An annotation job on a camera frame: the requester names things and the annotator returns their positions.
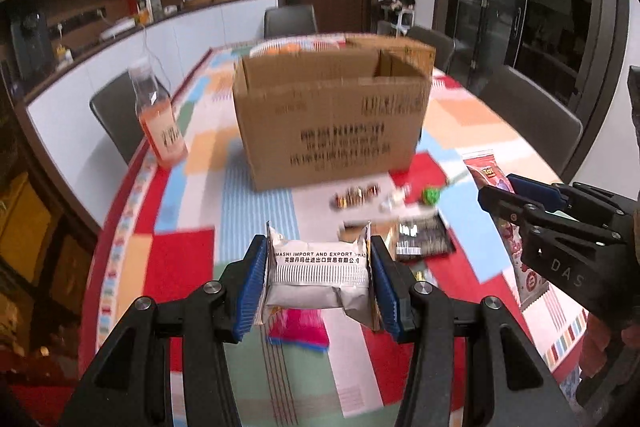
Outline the pink drink bottle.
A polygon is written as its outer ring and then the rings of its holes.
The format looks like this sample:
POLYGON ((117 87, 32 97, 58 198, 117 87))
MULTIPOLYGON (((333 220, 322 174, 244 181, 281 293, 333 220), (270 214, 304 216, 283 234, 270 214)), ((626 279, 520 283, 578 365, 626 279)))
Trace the pink drink bottle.
POLYGON ((156 80, 149 57, 133 62, 128 75, 136 96, 138 121, 157 164, 167 170, 174 168, 186 158, 188 150, 171 98, 156 80))

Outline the small white wrapped candy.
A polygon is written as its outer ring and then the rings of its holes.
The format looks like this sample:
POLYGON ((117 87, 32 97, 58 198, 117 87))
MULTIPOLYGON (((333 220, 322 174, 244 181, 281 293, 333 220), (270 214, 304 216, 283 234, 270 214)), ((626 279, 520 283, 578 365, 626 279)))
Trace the small white wrapped candy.
POLYGON ((381 202, 380 210, 383 212, 392 212, 393 210, 404 207, 407 197, 411 193, 411 185, 404 184, 395 187, 381 202))

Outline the brown cardboard box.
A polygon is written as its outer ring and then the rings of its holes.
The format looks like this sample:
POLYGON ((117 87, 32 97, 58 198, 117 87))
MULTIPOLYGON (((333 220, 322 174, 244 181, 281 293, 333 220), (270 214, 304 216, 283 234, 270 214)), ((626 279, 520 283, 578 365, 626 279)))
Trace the brown cardboard box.
POLYGON ((382 36, 242 58, 232 92, 256 190, 408 169, 434 65, 431 46, 382 36))

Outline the grey chair far end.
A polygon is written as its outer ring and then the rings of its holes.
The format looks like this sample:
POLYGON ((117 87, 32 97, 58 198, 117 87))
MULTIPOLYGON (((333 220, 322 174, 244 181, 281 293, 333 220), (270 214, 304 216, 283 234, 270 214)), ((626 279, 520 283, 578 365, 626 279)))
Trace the grey chair far end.
POLYGON ((265 12, 264 37, 298 37, 318 32, 316 14, 311 4, 285 5, 265 12))

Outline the grey chair left side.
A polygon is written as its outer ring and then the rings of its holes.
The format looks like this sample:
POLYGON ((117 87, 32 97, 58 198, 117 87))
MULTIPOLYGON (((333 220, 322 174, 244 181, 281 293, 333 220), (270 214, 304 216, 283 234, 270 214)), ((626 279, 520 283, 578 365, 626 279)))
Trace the grey chair left side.
POLYGON ((93 116, 126 164, 130 163, 145 138, 139 120, 139 95, 143 96, 144 103, 170 102, 168 91, 152 69, 148 70, 148 75, 149 78, 143 80, 142 72, 135 72, 134 79, 131 79, 128 72, 124 72, 96 92, 89 102, 93 116))

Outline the white snack packet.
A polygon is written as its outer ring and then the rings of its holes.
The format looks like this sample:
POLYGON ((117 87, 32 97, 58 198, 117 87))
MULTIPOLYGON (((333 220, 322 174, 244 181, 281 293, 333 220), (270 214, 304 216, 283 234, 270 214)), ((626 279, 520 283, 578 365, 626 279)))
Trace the white snack packet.
POLYGON ((274 309, 341 309, 369 329, 378 326, 373 298, 371 225, 352 242, 309 243, 267 228, 265 287, 255 322, 274 309))

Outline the grey chair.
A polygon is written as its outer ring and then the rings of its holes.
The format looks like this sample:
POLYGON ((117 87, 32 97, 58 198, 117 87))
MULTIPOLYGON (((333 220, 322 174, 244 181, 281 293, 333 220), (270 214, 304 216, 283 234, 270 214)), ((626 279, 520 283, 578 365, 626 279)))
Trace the grey chair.
POLYGON ((537 83, 510 66, 500 66, 480 99, 517 131, 562 176, 584 132, 582 122, 537 83))
POLYGON ((128 72, 124 72, 96 92, 89 102, 93 116, 126 164, 130 163, 145 138, 139 120, 139 95, 143 96, 144 103, 170 102, 168 91, 152 69, 148 70, 148 75, 149 78, 143 80, 142 72, 135 72, 134 79, 131 79, 128 72))

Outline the gold wrapped candies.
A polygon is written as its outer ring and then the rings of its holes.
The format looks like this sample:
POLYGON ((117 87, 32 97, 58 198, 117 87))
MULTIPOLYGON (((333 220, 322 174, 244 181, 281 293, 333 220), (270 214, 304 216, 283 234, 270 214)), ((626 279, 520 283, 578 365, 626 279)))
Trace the gold wrapped candies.
POLYGON ((331 199, 331 207, 335 210, 345 210, 363 206, 372 202, 380 194, 380 186, 376 183, 351 186, 342 193, 336 193, 331 199))

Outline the red snack bag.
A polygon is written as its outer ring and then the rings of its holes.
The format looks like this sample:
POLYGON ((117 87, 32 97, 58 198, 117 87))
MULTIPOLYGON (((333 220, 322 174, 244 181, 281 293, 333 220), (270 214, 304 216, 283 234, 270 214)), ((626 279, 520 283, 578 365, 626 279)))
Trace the red snack bag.
MULTIPOLYGON (((511 182, 498 166, 494 155, 465 159, 464 163, 470 170, 478 188, 491 185, 501 188, 503 191, 514 192, 511 182)), ((524 265, 522 261, 523 242, 518 226, 501 218, 494 218, 494 222, 512 263, 512 275, 508 275, 509 286, 520 305, 520 310, 524 311, 548 291, 549 283, 534 270, 524 265)))

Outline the grey chair right side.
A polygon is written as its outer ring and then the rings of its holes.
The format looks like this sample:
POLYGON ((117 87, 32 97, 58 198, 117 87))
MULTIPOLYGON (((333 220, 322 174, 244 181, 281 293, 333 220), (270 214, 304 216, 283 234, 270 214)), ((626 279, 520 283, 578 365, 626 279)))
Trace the grey chair right side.
POLYGON ((500 66, 480 99, 517 131, 562 176, 584 132, 582 122, 537 83, 510 66, 500 66))

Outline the black snack packet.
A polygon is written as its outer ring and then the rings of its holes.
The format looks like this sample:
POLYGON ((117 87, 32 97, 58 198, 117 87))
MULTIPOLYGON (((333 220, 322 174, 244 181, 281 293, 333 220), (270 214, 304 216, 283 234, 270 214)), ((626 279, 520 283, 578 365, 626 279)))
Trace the black snack packet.
POLYGON ((452 254, 456 247, 440 214, 399 218, 394 222, 393 257, 400 261, 452 254))

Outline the pink packet under gripper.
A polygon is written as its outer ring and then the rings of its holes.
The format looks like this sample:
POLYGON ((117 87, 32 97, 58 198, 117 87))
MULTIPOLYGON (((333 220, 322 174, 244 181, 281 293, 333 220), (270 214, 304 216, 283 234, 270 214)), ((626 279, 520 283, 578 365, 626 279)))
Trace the pink packet under gripper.
POLYGON ((297 346, 319 352, 326 352, 330 345, 319 310, 278 311, 269 326, 268 340, 273 345, 297 346))

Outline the black water dispenser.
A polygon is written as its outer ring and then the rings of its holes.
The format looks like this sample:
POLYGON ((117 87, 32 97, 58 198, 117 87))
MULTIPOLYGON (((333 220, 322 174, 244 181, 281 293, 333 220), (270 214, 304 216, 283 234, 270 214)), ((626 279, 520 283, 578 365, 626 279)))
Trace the black water dispenser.
POLYGON ((47 20, 40 12, 31 12, 14 18, 10 29, 20 83, 27 93, 46 80, 54 69, 47 20))

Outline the colourful patchwork tablecloth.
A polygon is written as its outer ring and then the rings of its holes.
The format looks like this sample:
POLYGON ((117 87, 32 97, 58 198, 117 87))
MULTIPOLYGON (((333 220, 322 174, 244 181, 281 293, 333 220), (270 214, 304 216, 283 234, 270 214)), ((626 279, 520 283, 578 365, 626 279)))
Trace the colourful patchwork tablecloth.
MULTIPOLYGON (((330 200, 341 184, 254 191, 231 93, 231 71, 244 46, 207 51, 177 92, 178 121, 188 159, 174 170, 155 165, 140 147, 107 213, 87 284, 79 364, 87 367, 115 323, 139 296, 163 303, 186 297, 244 254, 272 225, 288 237, 332 241, 345 220, 376 220, 371 204, 337 213, 330 200)), ((436 74, 416 156, 408 171, 383 173, 383 192, 415 190, 454 176, 463 161, 490 155, 505 172, 551 183, 555 172, 516 131, 478 98, 436 74)), ((550 289, 526 309, 496 231, 482 215, 475 186, 462 180, 439 205, 454 252, 422 263, 427 277, 454 298, 500 297, 542 358, 572 395, 586 314, 550 289)), ((411 351, 364 329, 338 310, 322 312, 330 345, 318 352, 270 343, 253 329, 227 350, 236 403, 247 426, 389 426, 398 412, 411 351)))

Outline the green lollipop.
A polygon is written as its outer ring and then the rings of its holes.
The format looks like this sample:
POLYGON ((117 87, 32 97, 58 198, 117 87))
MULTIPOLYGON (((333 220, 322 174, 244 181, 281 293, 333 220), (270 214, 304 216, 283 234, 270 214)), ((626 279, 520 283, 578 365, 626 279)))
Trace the green lollipop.
POLYGON ((467 176, 469 176, 469 174, 470 174, 469 171, 460 172, 457 174, 457 176, 454 176, 453 178, 448 178, 446 182, 442 185, 439 185, 439 186, 429 185, 429 186, 423 187, 420 193, 419 202, 422 205, 427 207, 435 207, 440 199, 440 196, 442 196, 442 193, 444 193, 447 190, 447 188, 452 187, 457 183, 461 182, 467 176))

